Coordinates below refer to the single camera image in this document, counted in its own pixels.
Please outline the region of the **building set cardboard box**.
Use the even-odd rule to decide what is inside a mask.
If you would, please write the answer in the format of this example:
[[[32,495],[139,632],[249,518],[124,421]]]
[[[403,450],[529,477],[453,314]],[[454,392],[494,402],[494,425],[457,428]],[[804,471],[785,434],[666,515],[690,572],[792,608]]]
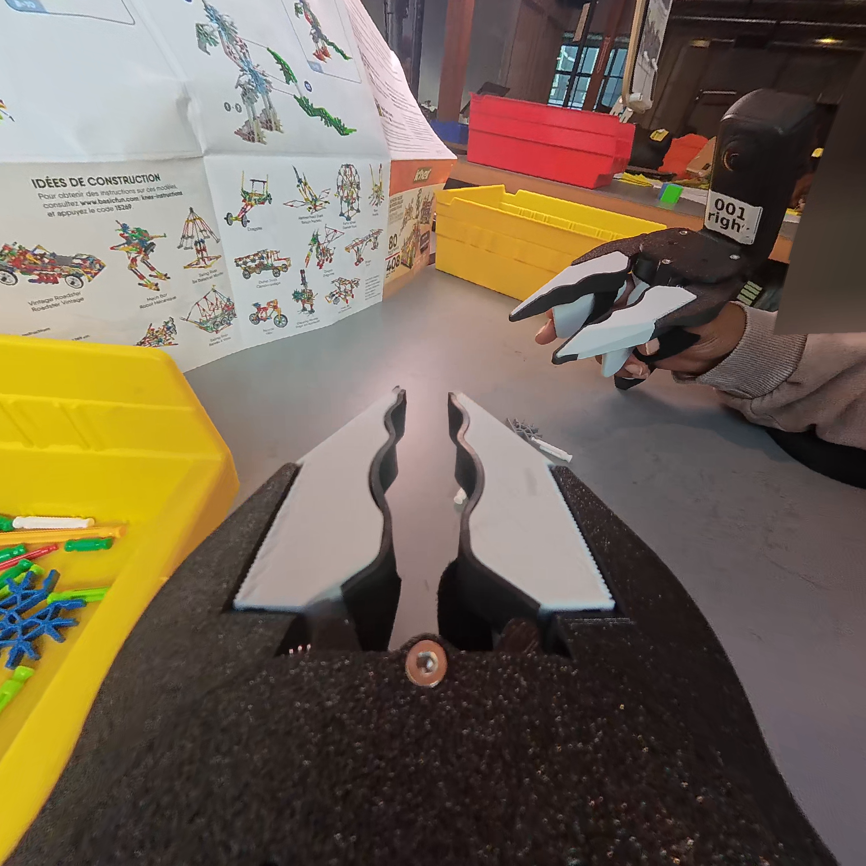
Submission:
[[[444,188],[456,161],[455,157],[392,160],[384,299],[395,295],[429,265],[436,195]]]

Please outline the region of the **grey desk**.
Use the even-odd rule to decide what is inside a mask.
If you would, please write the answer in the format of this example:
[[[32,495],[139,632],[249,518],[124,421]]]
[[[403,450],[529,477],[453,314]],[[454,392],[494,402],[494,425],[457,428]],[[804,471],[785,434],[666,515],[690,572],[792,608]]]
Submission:
[[[708,388],[657,371],[620,393],[593,360],[553,365],[539,321],[509,323],[513,307],[428,267],[345,321],[187,373],[233,455],[235,504],[405,388],[386,494],[403,582],[395,648],[437,629],[456,555],[448,393],[537,426],[686,587],[803,812],[840,864],[864,864],[864,491],[791,460]]]

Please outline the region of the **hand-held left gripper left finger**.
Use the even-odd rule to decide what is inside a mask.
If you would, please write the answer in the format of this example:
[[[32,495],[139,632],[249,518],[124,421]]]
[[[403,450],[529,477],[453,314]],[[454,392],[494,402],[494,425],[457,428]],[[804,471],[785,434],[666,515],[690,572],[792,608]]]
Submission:
[[[237,612],[295,617],[316,644],[388,649],[401,591],[385,493],[397,475],[406,391],[396,387],[297,464],[235,593]]]

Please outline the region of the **empty yellow plastic bin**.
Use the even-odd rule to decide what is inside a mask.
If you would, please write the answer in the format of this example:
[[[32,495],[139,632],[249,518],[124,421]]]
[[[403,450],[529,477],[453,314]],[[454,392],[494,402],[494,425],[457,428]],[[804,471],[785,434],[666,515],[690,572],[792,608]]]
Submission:
[[[517,300],[601,244],[665,229],[503,185],[441,190],[436,198],[437,268]]]

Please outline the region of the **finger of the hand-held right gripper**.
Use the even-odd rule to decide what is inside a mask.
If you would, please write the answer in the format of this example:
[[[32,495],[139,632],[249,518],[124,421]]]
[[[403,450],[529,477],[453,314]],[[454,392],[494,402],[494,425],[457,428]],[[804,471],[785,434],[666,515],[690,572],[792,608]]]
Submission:
[[[631,258],[611,252],[566,267],[518,304],[509,314],[514,323],[595,295],[617,297],[631,272]]]
[[[552,362],[564,364],[609,352],[630,354],[634,347],[653,338],[658,319],[695,299],[696,295],[684,287],[646,288],[636,303],[582,327],[553,353]]]

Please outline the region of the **pile of colourful building pieces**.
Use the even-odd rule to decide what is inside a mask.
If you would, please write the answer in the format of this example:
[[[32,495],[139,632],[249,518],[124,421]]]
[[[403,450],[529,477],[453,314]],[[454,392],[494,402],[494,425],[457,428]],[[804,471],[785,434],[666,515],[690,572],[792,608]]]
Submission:
[[[60,571],[46,566],[46,557],[105,553],[126,531],[124,523],[92,517],[2,514],[2,712],[34,676],[42,645],[63,643],[80,623],[81,611],[110,591],[108,586],[59,589]]]

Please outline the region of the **person's right hand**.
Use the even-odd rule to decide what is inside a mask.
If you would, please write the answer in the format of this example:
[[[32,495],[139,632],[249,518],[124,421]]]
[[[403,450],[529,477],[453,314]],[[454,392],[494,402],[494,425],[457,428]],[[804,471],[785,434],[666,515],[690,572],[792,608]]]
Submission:
[[[613,360],[622,360],[612,373],[622,380],[620,389],[629,389],[642,382],[655,370],[698,377],[711,371],[726,359],[741,342],[746,330],[746,310],[729,302],[708,323],[695,327],[673,327],[660,338],[649,340],[623,356],[617,350]]]

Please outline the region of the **yellow plastic bin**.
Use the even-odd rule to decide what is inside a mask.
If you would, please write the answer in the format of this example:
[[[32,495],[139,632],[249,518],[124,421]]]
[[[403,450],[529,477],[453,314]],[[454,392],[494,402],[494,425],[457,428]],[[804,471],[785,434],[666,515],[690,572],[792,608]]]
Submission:
[[[230,450],[161,350],[2,337],[2,514],[124,523],[108,552],[55,554],[59,589],[108,586],[2,712],[2,861],[46,804],[125,639],[229,512]]]
[[[517,300],[601,244],[665,229],[503,185],[441,190],[436,198],[437,268]]]

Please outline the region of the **nested red plastic bins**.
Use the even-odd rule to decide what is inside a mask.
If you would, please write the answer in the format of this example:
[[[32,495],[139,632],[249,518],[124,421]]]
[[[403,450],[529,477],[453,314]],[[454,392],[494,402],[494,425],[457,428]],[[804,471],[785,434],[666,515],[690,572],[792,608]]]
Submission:
[[[599,189],[630,163],[635,131],[633,124],[609,114],[474,93],[467,159],[480,166]]]

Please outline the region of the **folded building instruction booklet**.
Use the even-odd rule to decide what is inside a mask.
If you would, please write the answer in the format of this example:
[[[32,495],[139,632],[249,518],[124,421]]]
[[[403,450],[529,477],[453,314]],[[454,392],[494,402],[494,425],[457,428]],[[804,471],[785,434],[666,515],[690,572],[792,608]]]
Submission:
[[[2,334],[189,371],[376,306],[454,154],[361,2],[2,2]]]

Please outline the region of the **black wrist rest pad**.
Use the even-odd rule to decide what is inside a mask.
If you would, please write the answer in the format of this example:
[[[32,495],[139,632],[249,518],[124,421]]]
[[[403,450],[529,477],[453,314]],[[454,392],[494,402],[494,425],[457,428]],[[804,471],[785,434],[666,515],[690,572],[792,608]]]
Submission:
[[[791,459],[831,480],[865,489],[865,450],[829,442],[814,427],[805,431],[766,428],[768,436]]]

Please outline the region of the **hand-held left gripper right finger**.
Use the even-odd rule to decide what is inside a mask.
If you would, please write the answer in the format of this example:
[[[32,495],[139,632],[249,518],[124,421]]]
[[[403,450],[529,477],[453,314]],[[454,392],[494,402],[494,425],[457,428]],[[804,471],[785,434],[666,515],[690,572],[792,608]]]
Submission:
[[[448,418],[468,500],[439,584],[440,635],[489,651],[523,622],[552,650],[563,623],[615,619],[615,591],[567,498],[574,474],[463,393],[449,393]]]

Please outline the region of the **dark paned window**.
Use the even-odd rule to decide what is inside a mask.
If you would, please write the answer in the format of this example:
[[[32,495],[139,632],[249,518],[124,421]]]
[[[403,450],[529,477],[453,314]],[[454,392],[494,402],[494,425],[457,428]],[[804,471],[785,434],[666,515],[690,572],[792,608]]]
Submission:
[[[547,104],[573,109],[589,108],[587,92],[598,65],[603,39],[590,35],[584,47],[576,41],[564,41],[557,57]],[[592,110],[608,112],[622,91],[622,80],[628,46],[625,37],[616,37],[604,63],[599,92]]]

